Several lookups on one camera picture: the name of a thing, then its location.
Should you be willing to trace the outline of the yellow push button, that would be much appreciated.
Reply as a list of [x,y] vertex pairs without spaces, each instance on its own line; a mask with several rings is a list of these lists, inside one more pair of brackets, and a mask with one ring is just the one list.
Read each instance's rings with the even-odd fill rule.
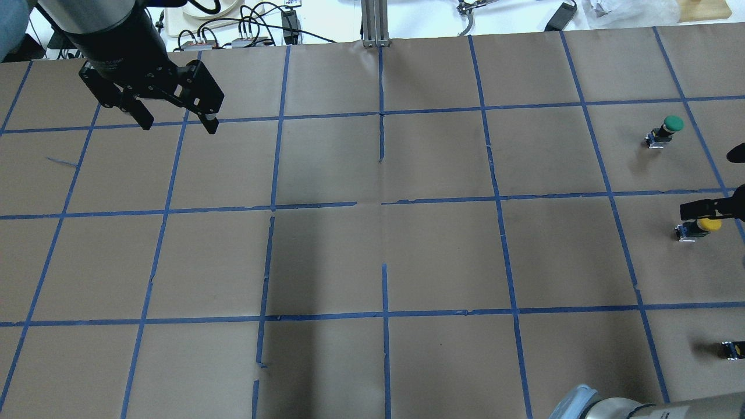
[[697,239],[719,231],[723,222],[713,218],[698,218],[694,221],[682,222],[675,227],[676,238],[679,242],[696,242]]

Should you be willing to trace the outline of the green push button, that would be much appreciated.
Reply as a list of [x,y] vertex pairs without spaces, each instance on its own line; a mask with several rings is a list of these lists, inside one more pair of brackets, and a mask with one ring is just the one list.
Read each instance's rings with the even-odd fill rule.
[[645,136],[645,143],[649,149],[665,148],[673,136],[684,129],[684,120],[679,116],[666,116],[660,127],[650,130]]

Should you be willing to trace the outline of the wooden board stand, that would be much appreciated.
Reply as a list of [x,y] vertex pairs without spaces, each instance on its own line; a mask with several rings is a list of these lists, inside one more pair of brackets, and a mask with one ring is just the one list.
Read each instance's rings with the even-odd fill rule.
[[713,20],[725,20],[732,16],[732,9],[727,1],[700,0],[700,1],[676,1],[679,7],[679,22],[708,22]]

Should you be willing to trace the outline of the beige tray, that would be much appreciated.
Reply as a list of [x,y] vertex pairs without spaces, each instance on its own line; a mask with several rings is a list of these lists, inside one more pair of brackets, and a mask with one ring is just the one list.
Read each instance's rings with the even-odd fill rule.
[[176,38],[184,29],[196,34],[196,30],[203,23],[211,19],[240,18],[240,7],[249,6],[255,8],[259,1],[220,1],[221,11],[216,15],[210,15],[198,10],[187,3],[180,8],[165,8],[164,27],[168,37]]

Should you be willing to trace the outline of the clear plastic bag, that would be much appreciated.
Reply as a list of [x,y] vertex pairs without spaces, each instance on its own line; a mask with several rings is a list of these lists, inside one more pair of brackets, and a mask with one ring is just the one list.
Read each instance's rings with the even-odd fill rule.
[[676,1],[581,1],[591,29],[673,26],[681,11]]

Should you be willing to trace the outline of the black power adapter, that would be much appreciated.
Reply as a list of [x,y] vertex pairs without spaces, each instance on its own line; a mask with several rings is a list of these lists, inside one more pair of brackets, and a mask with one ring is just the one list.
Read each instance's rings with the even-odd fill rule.
[[544,27],[544,32],[564,31],[578,10],[577,1],[562,1]]

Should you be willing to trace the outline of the aluminium frame post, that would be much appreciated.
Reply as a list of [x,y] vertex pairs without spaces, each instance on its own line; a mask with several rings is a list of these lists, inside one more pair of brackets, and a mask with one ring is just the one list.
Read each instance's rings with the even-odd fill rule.
[[382,48],[391,44],[388,1],[361,1],[361,40],[365,48]]

